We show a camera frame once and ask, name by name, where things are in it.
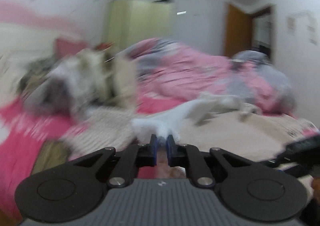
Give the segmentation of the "pink floral fleece bedsheet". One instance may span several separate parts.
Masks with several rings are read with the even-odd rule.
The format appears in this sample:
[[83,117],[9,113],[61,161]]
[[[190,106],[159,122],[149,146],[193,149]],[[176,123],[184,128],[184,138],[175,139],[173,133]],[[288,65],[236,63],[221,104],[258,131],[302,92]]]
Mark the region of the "pink floral fleece bedsheet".
[[32,173],[97,151],[121,151],[135,139],[147,143],[152,134],[177,135],[173,121],[117,107],[92,107],[88,119],[75,123],[68,115],[35,116],[19,100],[1,108],[1,212],[21,220],[15,190]]

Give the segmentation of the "pink cream headboard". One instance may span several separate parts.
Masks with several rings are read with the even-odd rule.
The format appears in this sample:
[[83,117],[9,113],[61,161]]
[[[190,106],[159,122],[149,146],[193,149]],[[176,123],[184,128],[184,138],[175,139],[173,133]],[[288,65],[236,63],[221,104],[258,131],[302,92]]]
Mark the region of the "pink cream headboard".
[[24,66],[53,56],[56,39],[84,41],[84,32],[68,19],[48,16],[19,3],[1,1],[1,59]]

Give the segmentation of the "pink grey floral duvet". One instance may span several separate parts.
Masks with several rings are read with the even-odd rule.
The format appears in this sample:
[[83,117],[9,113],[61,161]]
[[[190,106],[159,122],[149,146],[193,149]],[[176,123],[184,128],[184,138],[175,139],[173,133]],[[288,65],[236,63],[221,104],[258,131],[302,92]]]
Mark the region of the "pink grey floral duvet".
[[296,99],[285,74],[261,52],[214,56],[183,43],[151,38],[120,52],[137,71],[138,112],[154,114],[201,93],[233,95],[263,113],[291,115]]

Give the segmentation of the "beige white houndstooth sweater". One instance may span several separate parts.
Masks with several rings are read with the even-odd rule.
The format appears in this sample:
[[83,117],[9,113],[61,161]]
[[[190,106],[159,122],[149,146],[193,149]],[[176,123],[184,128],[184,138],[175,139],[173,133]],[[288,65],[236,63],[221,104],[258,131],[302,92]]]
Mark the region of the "beige white houndstooth sweater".
[[123,52],[83,49],[75,55],[37,59],[27,65],[18,93],[35,115],[68,114],[83,121],[92,106],[136,107],[137,72]]

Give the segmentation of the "brown wooden door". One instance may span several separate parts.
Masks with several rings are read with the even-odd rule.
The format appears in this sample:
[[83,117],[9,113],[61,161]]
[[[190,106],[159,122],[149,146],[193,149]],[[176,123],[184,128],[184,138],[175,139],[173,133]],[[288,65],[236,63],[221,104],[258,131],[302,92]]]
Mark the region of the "brown wooden door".
[[224,56],[232,58],[238,52],[251,49],[252,18],[232,4],[227,6]]

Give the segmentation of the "beige garment with white collar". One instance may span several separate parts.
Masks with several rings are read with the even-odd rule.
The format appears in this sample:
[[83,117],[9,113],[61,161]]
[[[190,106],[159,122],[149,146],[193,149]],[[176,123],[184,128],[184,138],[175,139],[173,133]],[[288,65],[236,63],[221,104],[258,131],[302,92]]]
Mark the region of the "beige garment with white collar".
[[114,107],[91,110],[87,121],[72,127],[63,141],[79,155],[114,147],[118,151],[152,135],[165,145],[168,136],[201,151],[219,147],[253,161],[272,158],[293,141],[319,133],[306,119],[266,116],[260,108],[231,95],[203,93],[199,98],[156,113],[138,114]]

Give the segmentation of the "yellow-green wardrobe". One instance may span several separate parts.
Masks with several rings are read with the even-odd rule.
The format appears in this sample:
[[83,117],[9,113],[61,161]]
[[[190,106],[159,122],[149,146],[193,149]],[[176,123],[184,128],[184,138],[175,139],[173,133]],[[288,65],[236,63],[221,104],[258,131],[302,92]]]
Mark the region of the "yellow-green wardrobe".
[[173,3],[114,0],[108,6],[101,41],[124,50],[153,37],[169,37],[174,25]]

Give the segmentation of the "dark pink pillow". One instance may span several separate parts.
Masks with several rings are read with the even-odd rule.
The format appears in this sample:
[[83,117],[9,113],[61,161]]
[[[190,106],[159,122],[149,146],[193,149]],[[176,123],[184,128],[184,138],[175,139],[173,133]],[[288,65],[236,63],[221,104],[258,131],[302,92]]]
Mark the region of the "dark pink pillow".
[[55,40],[55,56],[57,59],[64,58],[65,56],[72,56],[88,47],[88,44],[80,41],[73,42],[63,38]]

